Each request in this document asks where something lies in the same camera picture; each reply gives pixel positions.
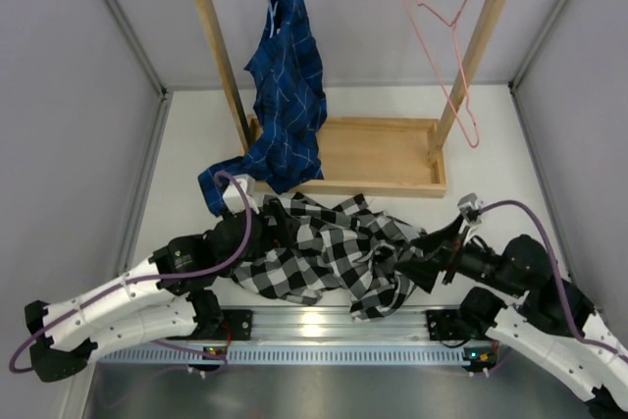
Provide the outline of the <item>black white checkered shirt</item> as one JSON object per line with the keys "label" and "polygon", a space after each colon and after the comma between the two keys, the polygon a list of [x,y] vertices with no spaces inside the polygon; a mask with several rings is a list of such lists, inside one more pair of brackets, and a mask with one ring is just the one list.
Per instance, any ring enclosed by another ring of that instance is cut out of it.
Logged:
{"label": "black white checkered shirt", "polygon": [[423,251],[414,241],[425,233],[385,211],[372,211],[363,195],[332,208],[300,192],[290,198],[266,195],[262,208],[273,204],[295,224],[295,242],[236,266],[230,278],[241,288],[304,306],[343,289],[358,321],[391,316],[417,289],[395,265],[419,260]]}

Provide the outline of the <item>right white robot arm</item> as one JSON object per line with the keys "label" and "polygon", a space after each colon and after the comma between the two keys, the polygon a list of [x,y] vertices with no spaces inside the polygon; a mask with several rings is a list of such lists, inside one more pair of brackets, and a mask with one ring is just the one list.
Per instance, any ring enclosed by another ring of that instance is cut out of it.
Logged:
{"label": "right white robot arm", "polygon": [[627,415],[626,350],[594,303],[556,275],[527,235],[496,253],[462,218],[412,242],[418,256],[397,270],[425,292],[455,276],[475,281],[459,306],[428,315],[433,340],[491,340],[552,374],[594,418]]}

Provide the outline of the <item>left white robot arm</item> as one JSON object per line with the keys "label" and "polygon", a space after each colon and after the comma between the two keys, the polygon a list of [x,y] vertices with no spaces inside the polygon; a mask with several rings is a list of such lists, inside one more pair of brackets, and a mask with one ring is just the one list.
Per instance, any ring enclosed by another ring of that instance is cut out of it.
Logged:
{"label": "left white robot arm", "polygon": [[211,340],[225,318],[210,289],[244,261],[294,245],[297,222],[279,203],[227,215],[203,234],[179,236],[121,276],[67,301],[25,308],[30,365],[44,383],[106,355],[154,340]]}

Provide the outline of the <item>blue plaid shirt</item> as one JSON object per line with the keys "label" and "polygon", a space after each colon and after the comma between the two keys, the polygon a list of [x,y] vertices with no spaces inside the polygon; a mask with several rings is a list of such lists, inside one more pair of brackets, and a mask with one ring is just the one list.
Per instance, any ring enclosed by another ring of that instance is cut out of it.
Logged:
{"label": "blue plaid shirt", "polygon": [[249,175],[284,193],[323,178],[317,132],[327,119],[323,64],[304,0],[271,0],[257,50],[245,66],[256,87],[253,110],[262,133],[249,150],[198,176],[215,216],[226,209],[220,171]]}

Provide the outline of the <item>wooden clothes rack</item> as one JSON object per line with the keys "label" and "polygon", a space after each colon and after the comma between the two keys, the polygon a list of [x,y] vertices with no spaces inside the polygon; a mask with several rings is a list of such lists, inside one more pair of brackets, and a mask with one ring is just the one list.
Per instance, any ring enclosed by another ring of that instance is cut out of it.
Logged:
{"label": "wooden clothes rack", "polygon": [[[439,119],[330,118],[319,133],[324,178],[298,186],[311,193],[442,197],[446,191],[443,147],[458,111],[468,106],[475,76],[506,0],[485,0],[466,51],[458,51],[459,72],[445,93]],[[213,0],[194,0],[213,51],[242,148],[266,128],[243,111],[227,46]]]}

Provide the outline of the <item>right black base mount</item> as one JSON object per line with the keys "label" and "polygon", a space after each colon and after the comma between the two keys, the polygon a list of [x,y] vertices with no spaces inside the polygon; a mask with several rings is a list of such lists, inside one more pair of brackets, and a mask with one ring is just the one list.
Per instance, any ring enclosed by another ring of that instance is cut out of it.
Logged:
{"label": "right black base mount", "polygon": [[474,339],[473,332],[463,322],[456,309],[426,311],[430,340],[448,348],[458,348]]}

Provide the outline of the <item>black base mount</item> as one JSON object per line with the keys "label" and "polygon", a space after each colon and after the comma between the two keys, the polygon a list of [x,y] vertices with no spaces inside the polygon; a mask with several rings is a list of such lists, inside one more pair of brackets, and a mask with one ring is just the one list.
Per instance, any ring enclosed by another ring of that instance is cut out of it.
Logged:
{"label": "black base mount", "polygon": [[253,327],[253,311],[248,309],[226,309],[224,320],[213,336],[213,340],[248,341]]}
{"label": "black base mount", "polygon": [[430,340],[448,348],[458,348],[474,339],[473,332],[463,322],[456,309],[426,311]]}

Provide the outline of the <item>aluminium mounting rail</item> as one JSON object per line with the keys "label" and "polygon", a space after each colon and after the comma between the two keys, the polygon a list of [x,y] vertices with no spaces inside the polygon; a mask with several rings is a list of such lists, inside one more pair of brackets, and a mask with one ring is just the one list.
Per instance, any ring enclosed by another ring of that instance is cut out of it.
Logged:
{"label": "aluminium mounting rail", "polygon": [[253,311],[251,339],[256,342],[437,342],[430,340],[426,311],[445,306],[403,307],[386,318],[355,320],[342,307],[271,306]]}

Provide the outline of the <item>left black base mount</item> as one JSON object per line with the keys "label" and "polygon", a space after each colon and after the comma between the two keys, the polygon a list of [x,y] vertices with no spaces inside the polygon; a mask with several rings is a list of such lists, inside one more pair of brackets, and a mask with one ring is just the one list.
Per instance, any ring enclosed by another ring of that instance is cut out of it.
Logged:
{"label": "left black base mount", "polygon": [[213,340],[248,341],[253,327],[253,311],[248,309],[226,309],[224,320],[213,336]]}

